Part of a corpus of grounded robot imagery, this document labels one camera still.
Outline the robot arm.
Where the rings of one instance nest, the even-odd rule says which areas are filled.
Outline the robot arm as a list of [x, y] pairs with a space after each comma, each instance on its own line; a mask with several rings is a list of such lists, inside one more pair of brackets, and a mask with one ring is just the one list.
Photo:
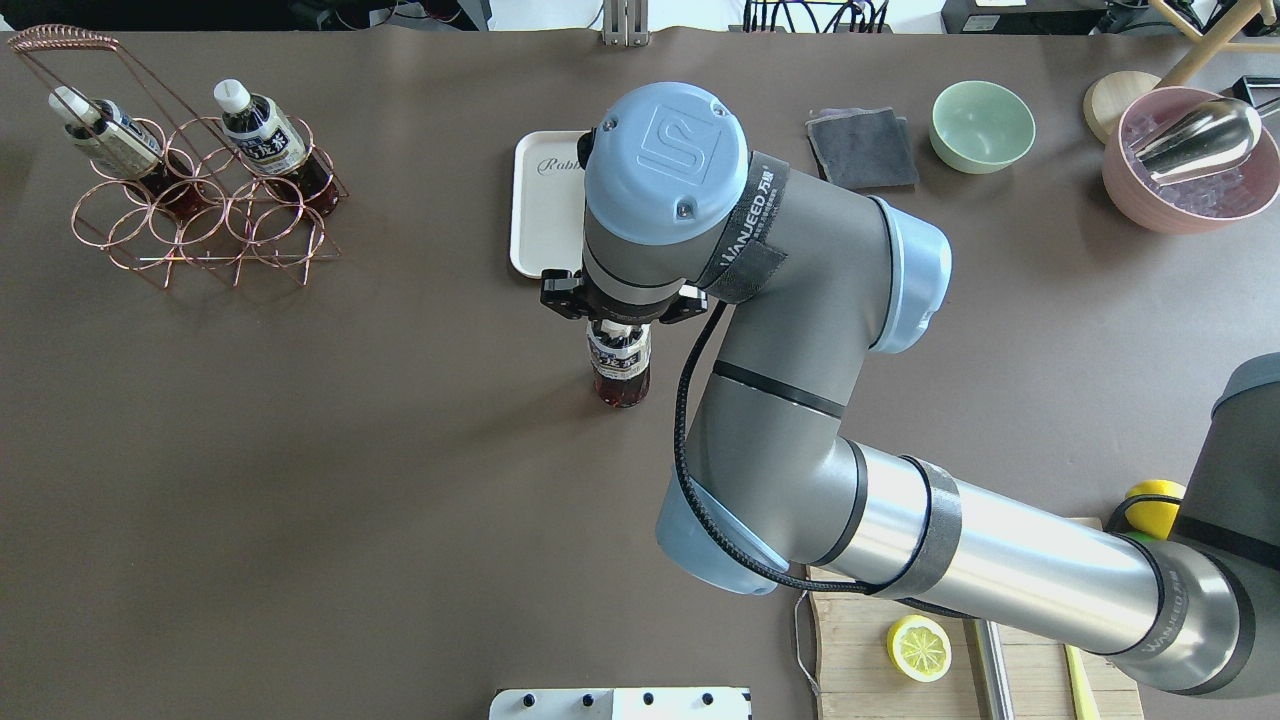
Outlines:
[[1108, 659], [1171, 694], [1277, 692], [1277, 355], [1229, 378], [1167, 539], [1097, 530], [844, 437], [869, 354], [927, 331], [952, 256], [934, 225], [753, 151], [684, 82], [640, 86], [579, 140], [582, 265], [568, 319], [732, 307], [696, 407], [676, 398], [657, 524], [687, 573], [973, 616]]

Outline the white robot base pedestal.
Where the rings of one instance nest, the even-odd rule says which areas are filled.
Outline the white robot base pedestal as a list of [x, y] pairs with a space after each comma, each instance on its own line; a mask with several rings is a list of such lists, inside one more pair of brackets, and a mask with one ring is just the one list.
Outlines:
[[748, 688], [649, 685], [499, 691], [489, 719], [753, 719]]

